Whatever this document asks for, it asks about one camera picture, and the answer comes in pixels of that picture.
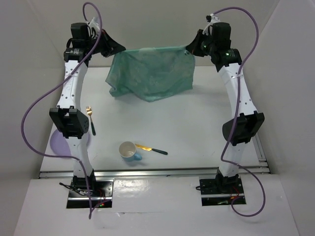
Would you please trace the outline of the green patterned cloth placemat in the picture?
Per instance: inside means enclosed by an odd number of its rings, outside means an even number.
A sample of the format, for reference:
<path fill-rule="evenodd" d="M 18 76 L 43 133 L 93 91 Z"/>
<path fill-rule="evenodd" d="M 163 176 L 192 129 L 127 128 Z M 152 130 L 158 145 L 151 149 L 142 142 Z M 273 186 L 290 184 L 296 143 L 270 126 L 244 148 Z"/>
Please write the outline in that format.
<path fill-rule="evenodd" d="M 184 46 L 126 50 L 114 56 L 105 81 L 113 97 L 132 93 L 154 102 L 192 89 L 194 69 Z"/>

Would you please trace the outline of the gold fork dark handle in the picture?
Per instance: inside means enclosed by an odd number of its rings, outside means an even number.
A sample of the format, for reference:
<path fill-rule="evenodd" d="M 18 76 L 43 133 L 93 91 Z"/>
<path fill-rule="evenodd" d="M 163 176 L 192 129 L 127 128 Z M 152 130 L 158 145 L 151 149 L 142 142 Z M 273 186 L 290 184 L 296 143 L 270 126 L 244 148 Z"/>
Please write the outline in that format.
<path fill-rule="evenodd" d="M 87 106 L 86 107 L 86 111 L 87 111 L 88 116 L 90 117 L 92 134 L 95 136 L 96 135 L 96 131 L 95 131 L 95 126 L 94 126 L 93 119 L 92 119 L 93 112 L 92 112 L 91 106 Z"/>

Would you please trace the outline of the blue mug white inside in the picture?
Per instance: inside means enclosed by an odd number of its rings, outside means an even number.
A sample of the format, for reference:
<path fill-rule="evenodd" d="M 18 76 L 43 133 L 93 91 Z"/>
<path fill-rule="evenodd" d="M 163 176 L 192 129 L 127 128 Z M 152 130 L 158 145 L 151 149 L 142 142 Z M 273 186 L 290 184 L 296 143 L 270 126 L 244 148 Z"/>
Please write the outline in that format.
<path fill-rule="evenodd" d="M 120 144 L 119 154 L 126 161 L 141 161 L 142 156 L 137 152 L 137 147 L 133 142 L 126 141 Z"/>

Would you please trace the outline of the purple plate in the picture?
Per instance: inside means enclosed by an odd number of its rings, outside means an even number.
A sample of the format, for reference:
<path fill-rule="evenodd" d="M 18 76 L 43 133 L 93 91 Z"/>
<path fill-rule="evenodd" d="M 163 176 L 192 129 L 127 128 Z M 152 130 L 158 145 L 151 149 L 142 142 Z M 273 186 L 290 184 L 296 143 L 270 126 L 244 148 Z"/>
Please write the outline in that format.
<path fill-rule="evenodd" d="M 54 155 L 73 156 L 73 157 L 78 158 L 77 155 L 74 155 L 71 153 L 69 145 L 66 141 L 66 138 L 57 129 L 55 129 L 52 132 L 49 144 L 50 144 L 50 148 L 51 148 L 52 152 L 54 153 Z"/>

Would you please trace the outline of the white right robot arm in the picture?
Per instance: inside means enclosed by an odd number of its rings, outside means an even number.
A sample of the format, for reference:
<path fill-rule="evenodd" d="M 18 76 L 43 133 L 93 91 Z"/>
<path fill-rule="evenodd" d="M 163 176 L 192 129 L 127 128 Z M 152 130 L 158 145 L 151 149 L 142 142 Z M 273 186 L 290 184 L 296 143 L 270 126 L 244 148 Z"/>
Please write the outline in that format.
<path fill-rule="evenodd" d="M 237 49 L 231 48 L 231 26 L 224 22 L 209 23 L 200 29 L 186 50 L 198 57 L 209 56 L 227 90 L 232 119 L 222 126 L 227 144 L 221 155 L 216 177 L 200 185 L 202 193 L 226 194 L 238 187 L 239 165 L 246 145 L 256 135 L 265 117 L 250 97 Z"/>

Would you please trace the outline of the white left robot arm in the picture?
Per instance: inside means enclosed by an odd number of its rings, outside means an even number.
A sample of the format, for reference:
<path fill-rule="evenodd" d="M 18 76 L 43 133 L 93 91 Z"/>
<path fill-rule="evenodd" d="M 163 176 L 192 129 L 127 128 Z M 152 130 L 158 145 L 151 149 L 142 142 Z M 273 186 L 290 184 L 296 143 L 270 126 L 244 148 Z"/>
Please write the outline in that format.
<path fill-rule="evenodd" d="M 64 52 L 65 83 L 62 94 L 49 116 L 69 146 L 69 156 L 75 157 L 71 189 L 86 196 L 97 191 L 97 182 L 87 151 L 89 118 L 81 110 L 81 92 L 89 61 L 94 54 L 110 57 L 125 47 L 113 40 L 99 24 L 74 23 L 72 37 Z"/>

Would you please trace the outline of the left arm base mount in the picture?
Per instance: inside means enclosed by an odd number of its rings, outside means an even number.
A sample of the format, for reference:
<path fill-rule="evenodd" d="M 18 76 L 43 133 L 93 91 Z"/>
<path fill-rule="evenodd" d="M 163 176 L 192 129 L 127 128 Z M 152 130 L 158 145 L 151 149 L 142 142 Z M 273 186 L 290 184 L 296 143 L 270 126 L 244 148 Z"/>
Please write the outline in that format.
<path fill-rule="evenodd" d="M 67 209 L 89 208 L 88 191 L 86 189 L 75 189 L 73 184 L 59 183 L 68 190 Z M 111 208 L 113 196 L 113 180 L 97 182 L 96 189 L 91 190 L 92 208 Z"/>

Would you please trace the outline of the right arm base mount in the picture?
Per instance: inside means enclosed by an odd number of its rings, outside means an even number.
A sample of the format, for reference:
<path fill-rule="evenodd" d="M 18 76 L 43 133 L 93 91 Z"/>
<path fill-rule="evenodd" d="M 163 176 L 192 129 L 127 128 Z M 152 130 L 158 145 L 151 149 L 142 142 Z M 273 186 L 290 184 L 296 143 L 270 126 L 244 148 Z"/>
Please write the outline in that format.
<path fill-rule="evenodd" d="M 246 198 L 242 181 L 237 179 L 236 183 L 219 188 L 214 179 L 200 179 L 199 185 L 195 187 L 201 194 L 203 206 L 225 206 L 231 205 L 234 200 L 235 205 L 245 205 Z"/>

